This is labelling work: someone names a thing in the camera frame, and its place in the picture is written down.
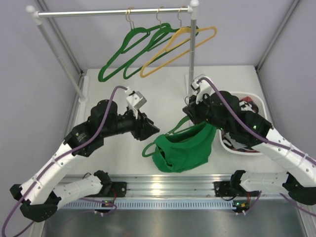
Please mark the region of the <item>green tank top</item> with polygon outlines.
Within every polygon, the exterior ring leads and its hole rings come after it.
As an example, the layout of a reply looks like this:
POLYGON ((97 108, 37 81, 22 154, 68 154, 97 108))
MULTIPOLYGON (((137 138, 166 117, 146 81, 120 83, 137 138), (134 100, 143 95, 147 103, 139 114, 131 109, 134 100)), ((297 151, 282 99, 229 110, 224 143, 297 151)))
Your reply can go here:
POLYGON ((189 127, 174 135, 160 135, 155 141, 152 160, 158 170, 181 173, 208 163, 216 128, 208 123, 189 127))

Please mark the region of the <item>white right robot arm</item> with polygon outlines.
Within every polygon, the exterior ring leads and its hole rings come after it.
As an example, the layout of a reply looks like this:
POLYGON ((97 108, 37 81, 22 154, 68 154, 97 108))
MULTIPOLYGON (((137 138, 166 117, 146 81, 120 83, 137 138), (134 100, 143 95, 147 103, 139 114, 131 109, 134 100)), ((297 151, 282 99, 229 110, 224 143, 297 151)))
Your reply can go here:
POLYGON ((201 101, 190 96, 183 112, 193 124, 206 122, 227 133, 238 143, 259 151, 282 166, 279 173, 237 170, 230 179, 234 196, 246 192, 280 193, 305 205, 316 203, 316 165, 296 149, 258 113, 243 110, 239 99, 227 91, 204 94, 201 101))

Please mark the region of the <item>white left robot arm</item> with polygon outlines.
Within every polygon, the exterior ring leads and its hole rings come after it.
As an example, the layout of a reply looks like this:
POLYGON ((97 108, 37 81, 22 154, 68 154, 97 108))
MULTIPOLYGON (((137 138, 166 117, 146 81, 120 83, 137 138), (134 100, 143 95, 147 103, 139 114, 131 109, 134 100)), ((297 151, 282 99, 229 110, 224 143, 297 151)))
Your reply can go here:
POLYGON ((131 133, 134 139, 144 141, 159 132, 154 122, 140 112, 147 102, 145 98, 131 95, 126 101, 127 110, 122 115, 114 101, 100 101, 91 109, 87 121, 71 130, 40 171, 29 181, 10 188, 14 199, 21 201, 24 217, 42 222, 72 201, 87 196, 105 197, 111 192, 112 181, 101 170, 67 185, 59 183, 72 168, 102 147, 105 138, 131 133))

